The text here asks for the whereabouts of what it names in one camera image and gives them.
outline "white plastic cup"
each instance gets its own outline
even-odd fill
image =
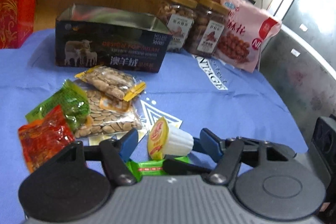
[[[173,155],[173,156],[187,156],[193,149],[194,139],[193,137],[173,126],[172,124],[168,125],[169,133],[167,140],[162,147],[163,155]]]

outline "jar label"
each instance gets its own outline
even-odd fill
[[[173,34],[173,38],[169,43],[168,49],[182,48],[193,22],[192,18],[176,14],[171,15],[167,27]]]
[[[197,50],[200,52],[212,53],[223,30],[223,24],[210,20],[204,35],[198,44]]]

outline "green snack packet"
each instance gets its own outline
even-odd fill
[[[190,163],[187,156],[175,158],[186,163]],[[162,176],[167,173],[162,169],[164,160],[150,160],[145,162],[128,161],[126,166],[135,176],[137,182],[139,182],[142,176]]]
[[[90,113],[85,91],[68,79],[59,91],[26,115],[28,123],[44,118],[57,105],[61,106],[71,130],[84,123]]]

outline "pink snack bag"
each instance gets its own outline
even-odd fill
[[[281,21],[245,0],[220,0],[220,3],[228,7],[230,13],[215,56],[237,68],[253,72],[262,43],[280,31]]]

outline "open tin box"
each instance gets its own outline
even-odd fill
[[[158,72],[171,37],[154,15],[73,4],[56,19],[56,65]]]

